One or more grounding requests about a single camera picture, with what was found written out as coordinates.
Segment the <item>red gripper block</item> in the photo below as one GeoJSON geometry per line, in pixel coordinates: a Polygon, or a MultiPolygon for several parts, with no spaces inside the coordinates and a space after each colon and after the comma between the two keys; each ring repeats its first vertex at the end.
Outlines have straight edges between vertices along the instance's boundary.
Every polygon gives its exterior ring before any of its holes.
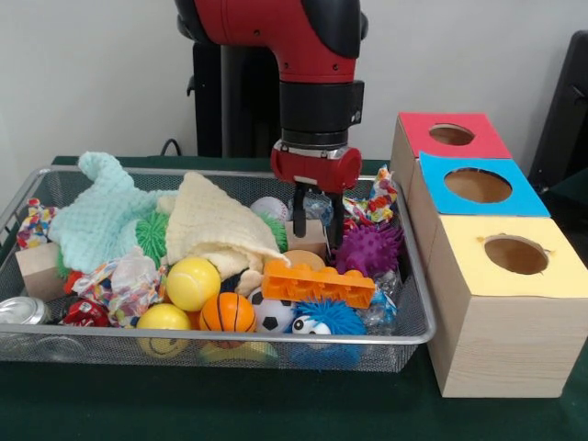
{"type": "Polygon", "coordinates": [[[306,210],[304,199],[308,185],[327,193],[333,208],[333,218],[328,228],[332,249],[341,245],[344,234],[345,207],[343,195],[353,188],[362,167],[361,152],[353,147],[342,147],[331,151],[307,150],[286,147],[277,141],[270,155],[275,176],[282,181],[296,183],[293,196],[293,232],[296,237],[306,235],[306,210]]]}

